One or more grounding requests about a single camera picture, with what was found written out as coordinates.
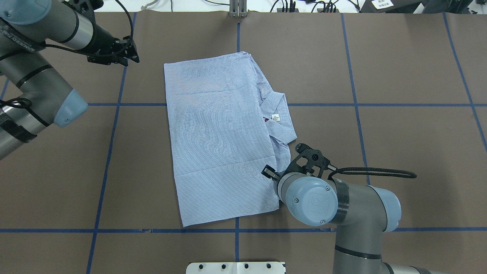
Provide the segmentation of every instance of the blue end cap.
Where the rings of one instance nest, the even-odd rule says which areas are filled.
[[[0,0],[0,17],[14,25],[30,25],[46,17],[52,4],[52,0]]]
[[[317,177],[302,177],[291,183],[285,199],[294,218],[309,226],[322,226],[330,222],[338,210],[335,191]]]
[[[378,187],[370,186],[375,190],[375,192],[379,195],[380,199],[382,200],[382,204],[386,209],[387,214],[387,227],[384,232],[390,232],[396,229],[399,226],[399,220],[401,219],[401,203],[396,195],[387,190]]]
[[[54,124],[65,127],[80,117],[87,109],[88,103],[78,94],[76,89],[73,89],[57,112]]]

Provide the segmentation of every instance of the clothing tag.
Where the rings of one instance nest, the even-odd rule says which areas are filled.
[[[275,121],[275,122],[279,122],[281,120],[281,118],[279,118],[279,114],[273,114],[272,115],[272,119]]]
[[[394,6],[391,0],[373,0],[372,4],[378,10]]]

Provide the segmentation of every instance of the white bracket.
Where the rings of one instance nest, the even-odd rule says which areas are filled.
[[[247,17],[247,0],[230,0],[230,17]]]
[[[186,274],[286,274],[284,262],[190,263]]]

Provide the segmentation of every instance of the robotic arm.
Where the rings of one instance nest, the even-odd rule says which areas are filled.
[[[266,166],[262,174],[274,181],[276,194],[294,218],[309,226],[337,225],[334,274],[443,274],[382,262],[382,233],[396,229],[401,219],[394,193],[332,177],[323,180],[324,170],[337,171],[330,160],[306,144],[298,144],[296,151],[299,156],[284,172]],[[301,158],[307,160],[303,166],[297,164]],[[318,176],[313,167],[320,168]]]
[[[127,10],[122,6],[131,35],[120,40],[96,24],[94,10],[102,5],[102,0],[0,0],[0,72],[23,93],[0,101],[0,159],[52,123],[64,127],[88,108],[38,51],[48,46],[65,49],[104,65],[139,62]],[[71,49],[47,45],[46,39]]]

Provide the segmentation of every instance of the white mounting plate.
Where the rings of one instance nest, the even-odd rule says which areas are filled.
[[[186,274],[286,274],[285,262],[190,263]]]

